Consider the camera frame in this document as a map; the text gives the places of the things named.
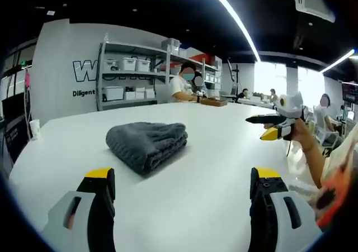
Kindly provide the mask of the person's right hand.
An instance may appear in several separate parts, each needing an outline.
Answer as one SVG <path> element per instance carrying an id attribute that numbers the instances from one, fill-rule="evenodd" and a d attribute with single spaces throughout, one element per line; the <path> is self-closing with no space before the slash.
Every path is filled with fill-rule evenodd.
<path id="1" fill-rule="evenodd" d="M 300 118 L 295 120 L 291 139 L 298 142 L 303 150 L 306 150 L 310 147 L 311 135 L 306 128 L 304 121 Z"/>

